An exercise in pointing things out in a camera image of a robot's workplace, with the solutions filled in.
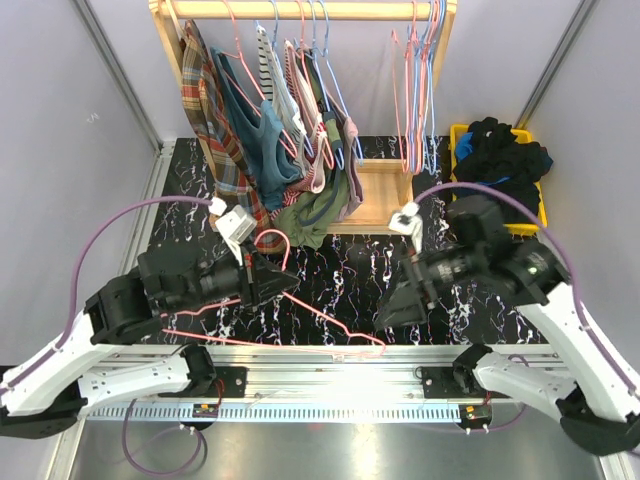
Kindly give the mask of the pink wire hanger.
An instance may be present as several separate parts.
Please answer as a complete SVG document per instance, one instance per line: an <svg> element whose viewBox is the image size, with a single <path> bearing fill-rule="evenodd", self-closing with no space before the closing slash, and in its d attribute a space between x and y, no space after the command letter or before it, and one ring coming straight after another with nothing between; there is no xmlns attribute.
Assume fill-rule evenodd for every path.
<svg viewBox="0 0 640 480"><path fill-rule="evenodd" d="M278 235L279 237L281 237L284 242L285 242L285 252L284 252L284 257L282 260L282 265L281 265L281 271L282 273L287 273L287 264L288 264L288 259L290 256L290 252L291 252L291 243L290 240L288 238L288 236L278 230L278 229L267 229L259 234L256 235L255 237L255 241L254 243L257 245L258 241L261 240L265 235L268 234L273 234L273 235ZM324 320L325 322L328 322L334 326L336 326L337 328L339 328L348 339L363 339L366 340L367 343L366 345L356 345L354 348L355 350L351 350L351 346L345 346L345 348L348 348L347 350L340 350L337 347L335 348L330 348L330 346L326 346L323 345L322 348L317 347L317 346L301 346L301 345L281 345L281 344L264 344L264 343L256 343L256 342L249 342L249 341L243 341L243 340L237 340L237 339L233 339L230 337L218 337L218 336L212 336L212 335L208 335L208 334L199 334L199 333L193 333L193 332L188 332L188 331L182 331L182 330L177 330L175 328L162 328L161 332L162 333L166 333L169 335L175 335L175 336L179 336L182 338L187 338L187 339L193 339L193 340L199 340L199 341L205 341L205 342L216 342L222 345L232 345L232 346L242 346L242 347L258 347L258 348L266 348L266 349L270 349L270 350L278 350L278 351L286 351L286 352L295 352L295 353L311 353L311 354L322 354L322 355L336 355L336 356L353 356L353 357L359 357L359 358L364 358L364 359L377 359L377 358L381 358L382 356L384 356L386 354L386 352L388 351L388 345L382 341L381 339L376 338L375 336L366 334L366 333L361 333L361 332L352 332L349 330L349 328L347 328L347 326L343 323L340 322L339 320L331 317L330 315L327 315L326 313L323 313L321 311L319 311L318 309L314 308L313 306L303 302L302 300L300 300L299 298L287 293L287 292L282 292L280 294L281 296L283 296L284 298L288 299L290 302L294 303L297 306L302 307L303 309L309 311L310 313L314 314L315 316L321 318L322 320ZM197 311L185 311L185 312L179 312L176 314L173 314L174 316L179 316L179 315L192 315L195 316L197 314L200 313L205 313L206 311L212 310L214 308L218 308L218 307L226 307L226 306L233 306L235 304L239 304L240 300L234 299L234 300L228 300L225 302L221 302L221 303L214 303L214 304L210 304L210 305L206 305L204 307L201 307L199 310Z"/></svg>
<svg viewBox="0 0 640 480"><path fill-rule="evenodd" d="M418 32L419 2L412 1L411 23L403 51L401 81L398 81L396 64L392 66L395 122L400 146L402 171L418 174L423 170L424 130L424 40Z"/></svg>

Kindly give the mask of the black garment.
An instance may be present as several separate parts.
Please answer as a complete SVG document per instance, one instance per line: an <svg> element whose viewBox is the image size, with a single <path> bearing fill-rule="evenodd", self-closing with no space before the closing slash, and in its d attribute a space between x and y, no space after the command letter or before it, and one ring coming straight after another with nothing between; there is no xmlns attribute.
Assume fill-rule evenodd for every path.
<svg viewBox="0 0 640 480"><path fill-rule="evenodd" d="M493 117L471 123L455 139L452 173L460 182L533 184L553 165L545 147L521 142L511 125Z"/></svg>

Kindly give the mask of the blue tank top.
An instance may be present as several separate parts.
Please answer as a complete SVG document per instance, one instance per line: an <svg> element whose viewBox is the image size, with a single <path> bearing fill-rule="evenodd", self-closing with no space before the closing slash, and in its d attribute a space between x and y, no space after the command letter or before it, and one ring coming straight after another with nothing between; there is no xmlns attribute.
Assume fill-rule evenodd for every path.
<svg viewBox="0 0 640 480"><path fill-rule="evenodd" d="M458 181L494 186L511 179L513 168L508 148L515 143L515 137L499 134L495 143L492 136L490 131L477 138L472 132L460 137L454 148L456 165L453 167L453 175Z"/></svg>

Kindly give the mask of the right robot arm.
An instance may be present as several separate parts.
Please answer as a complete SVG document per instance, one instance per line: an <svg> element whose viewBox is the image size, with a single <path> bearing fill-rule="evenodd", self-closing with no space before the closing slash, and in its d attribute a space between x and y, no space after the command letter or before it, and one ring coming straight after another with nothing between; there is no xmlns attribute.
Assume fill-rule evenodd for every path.
<svg viewBox="0 0 640 480"><path fill-rule="evenodd" d="M454 388L465 397L499 393L559 423L576 445L596 456L639 446L639 374L590 320L569 263L536 240L516 241L500 207L483 195L455 200L447 222L456 240L435 252L415 249L382 297L377 330L424 324L453 285L482 279L543 334L570 377L515 362L474 344L452 363Z"/></svg>

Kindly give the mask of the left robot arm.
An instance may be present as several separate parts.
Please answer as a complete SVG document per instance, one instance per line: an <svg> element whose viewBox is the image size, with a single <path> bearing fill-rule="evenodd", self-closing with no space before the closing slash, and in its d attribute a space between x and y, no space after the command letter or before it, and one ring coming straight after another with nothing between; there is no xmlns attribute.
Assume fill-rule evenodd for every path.
<svg viewBox="0 0 640 480"><path fill-rule="evenodd" d="M43 365L29 360L2 368L2 436L47 438L111 402L154 395L195 398L219 389L211 356L197 345L147 365L117 370L98 365L159 332L168 316L223 299L256 309L299 286L298 277L253 245L241 246L240 253L224 250L212 257L182 242L140 254L136 267L86 301L68 336L44 348Z"/></svg>

